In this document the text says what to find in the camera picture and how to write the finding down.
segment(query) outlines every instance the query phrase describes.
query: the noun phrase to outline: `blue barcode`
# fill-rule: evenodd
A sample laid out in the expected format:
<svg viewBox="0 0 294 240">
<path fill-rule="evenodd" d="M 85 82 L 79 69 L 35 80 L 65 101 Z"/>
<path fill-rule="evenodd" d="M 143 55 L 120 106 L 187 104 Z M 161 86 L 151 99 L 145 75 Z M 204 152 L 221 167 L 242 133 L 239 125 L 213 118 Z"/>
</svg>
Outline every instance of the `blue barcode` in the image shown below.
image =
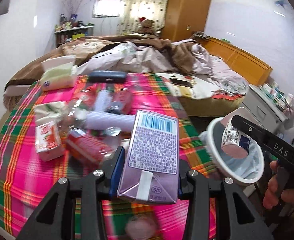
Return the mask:
<svg viewBox="0 0 294 240">
<path fill-rule="evenodd" d="M 165 132 L 172 132 L 172 123 L 173 121 L 169 119 L 149 114 L 144 114 L 142 120 L 142 126 Z"/>
</svg>

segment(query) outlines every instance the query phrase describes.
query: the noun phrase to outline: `teddy bear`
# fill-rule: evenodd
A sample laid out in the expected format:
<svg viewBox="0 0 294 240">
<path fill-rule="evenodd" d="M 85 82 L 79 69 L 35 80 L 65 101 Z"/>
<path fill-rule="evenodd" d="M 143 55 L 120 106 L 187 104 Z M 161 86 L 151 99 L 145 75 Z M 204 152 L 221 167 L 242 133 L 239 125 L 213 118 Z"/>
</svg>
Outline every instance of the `teddy bear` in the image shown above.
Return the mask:
<svg viewBox="0 0 294 240">
<path fill-rule="evenodd" d="M 137 33 L 155 35 L 154 29 L 152 28 L 154 21 L 148 20 L 145 17 L 139 18 L 139 21 L 141 27 L 138 29 Z"/>
</svg>

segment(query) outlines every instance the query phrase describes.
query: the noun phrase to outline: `wooden wardrobe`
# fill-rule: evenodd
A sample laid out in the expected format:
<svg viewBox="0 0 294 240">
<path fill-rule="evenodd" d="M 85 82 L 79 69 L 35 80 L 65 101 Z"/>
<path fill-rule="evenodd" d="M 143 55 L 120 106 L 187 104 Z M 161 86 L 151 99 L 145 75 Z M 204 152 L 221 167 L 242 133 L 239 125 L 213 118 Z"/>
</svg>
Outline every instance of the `wooden wardrobe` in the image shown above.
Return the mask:
<svg viewBox="0 0 294 240">
<path fill-rule="evenodd" d="M 165 27 L 161 38 L 171 41 L 188 39 L 205 28 L 211 0 L 168 0 Z"/>
</svg>

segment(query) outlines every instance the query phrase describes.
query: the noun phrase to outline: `purple carton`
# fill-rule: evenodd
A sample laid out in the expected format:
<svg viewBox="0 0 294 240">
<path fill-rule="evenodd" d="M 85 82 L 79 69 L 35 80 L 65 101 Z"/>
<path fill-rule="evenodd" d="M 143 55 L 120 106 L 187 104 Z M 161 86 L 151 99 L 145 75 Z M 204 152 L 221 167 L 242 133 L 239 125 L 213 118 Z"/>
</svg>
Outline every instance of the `purple carton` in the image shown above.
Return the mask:
<svg viewBox="0 0 294 240">
<path fill-rule="evenodd" d="M 178 119 L 138 110 L 118 197 L 136 203 L 177 202 L 179 179 Z"/>
</svg>

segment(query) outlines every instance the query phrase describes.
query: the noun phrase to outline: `window frame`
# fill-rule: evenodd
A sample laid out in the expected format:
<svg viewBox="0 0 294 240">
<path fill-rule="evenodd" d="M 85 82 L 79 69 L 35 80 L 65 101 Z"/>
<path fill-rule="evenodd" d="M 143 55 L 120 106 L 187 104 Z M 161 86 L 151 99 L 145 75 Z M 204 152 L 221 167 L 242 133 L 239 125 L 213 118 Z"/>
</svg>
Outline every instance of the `window frame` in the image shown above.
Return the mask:
<svg viewBox="0 0 294 240">
<path fill-rule="evenodd" d="M 95 8 L 98 6 L 99 1 L 101 0 L 95 0 L 94 8 L 93 8 L 93 18 L 119 18 L 120 17 L 120 12 L 118 12 L 117 16 L 96 15 Z"/>
</svg>

